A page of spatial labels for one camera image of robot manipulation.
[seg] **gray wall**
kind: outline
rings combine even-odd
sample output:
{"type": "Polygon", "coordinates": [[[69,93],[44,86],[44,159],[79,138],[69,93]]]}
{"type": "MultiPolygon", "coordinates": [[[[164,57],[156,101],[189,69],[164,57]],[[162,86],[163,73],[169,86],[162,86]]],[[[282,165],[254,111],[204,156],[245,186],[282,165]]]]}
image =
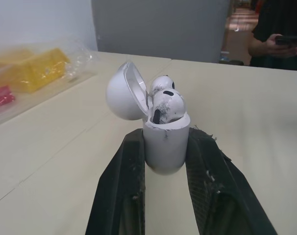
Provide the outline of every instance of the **gray wall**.
{"type": "Polygon", "coordinates": [[[217,62],[230,0],[92,0],[100,51],[217,62]]]}

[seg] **white earbud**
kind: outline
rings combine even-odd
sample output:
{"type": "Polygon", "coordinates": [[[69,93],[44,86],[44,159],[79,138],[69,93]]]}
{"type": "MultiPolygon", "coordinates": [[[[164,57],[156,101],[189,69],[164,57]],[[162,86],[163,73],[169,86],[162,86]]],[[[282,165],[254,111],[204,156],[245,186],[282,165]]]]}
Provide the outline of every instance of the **white earbud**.
{"type": "Polygon", "coordinates": [[[152,82],[149,95],[153,97],[158,91],[161,91],[166,88],[174,89],[173,80],[167,75],[158,77],[152,82]]]}
{"type": "Polygon", "coordinates": [[[167,124],[179,120],[186,113],[182,96],[174,89],[163,89],[153,97],[153,120],[155,124],[167,124]]]}

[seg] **white wall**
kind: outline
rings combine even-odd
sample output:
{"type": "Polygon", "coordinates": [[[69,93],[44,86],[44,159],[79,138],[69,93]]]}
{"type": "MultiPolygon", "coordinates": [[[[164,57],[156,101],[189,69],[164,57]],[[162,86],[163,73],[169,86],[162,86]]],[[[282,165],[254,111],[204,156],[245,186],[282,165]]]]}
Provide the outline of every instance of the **white wall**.
{"type": "Polygon", "coordinates": [[[67,36],[97,49],[91,0],[0,0],[0,42],[43,42],[67,36]]]}

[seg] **yellow object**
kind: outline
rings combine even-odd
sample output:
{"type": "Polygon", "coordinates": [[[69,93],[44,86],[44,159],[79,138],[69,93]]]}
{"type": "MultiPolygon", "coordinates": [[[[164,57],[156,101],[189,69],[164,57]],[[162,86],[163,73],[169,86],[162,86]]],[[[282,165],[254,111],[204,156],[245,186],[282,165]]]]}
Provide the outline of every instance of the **yellow object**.
{"type": "Polygon", "coordinates": [[[65,74],[67,56],[58,48],[34,55],[21,49],[0,56],[0,87],[32,93],[65,74]]]}

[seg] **wall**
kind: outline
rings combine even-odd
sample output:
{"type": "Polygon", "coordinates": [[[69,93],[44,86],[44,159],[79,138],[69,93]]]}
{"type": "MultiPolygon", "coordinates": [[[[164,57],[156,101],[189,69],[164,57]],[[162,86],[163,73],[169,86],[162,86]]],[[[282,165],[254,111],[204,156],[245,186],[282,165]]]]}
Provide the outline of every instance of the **wall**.
{"type": "Polygon", "coordinates": [[[91,0],[0,0],[0,42],[41,42],[71,35],[97,49],[91,0]]]}
{"type": "Polygon", "coordinates": [[[100,51],[217,62],[229,0],[92,0],[100,51]]]}

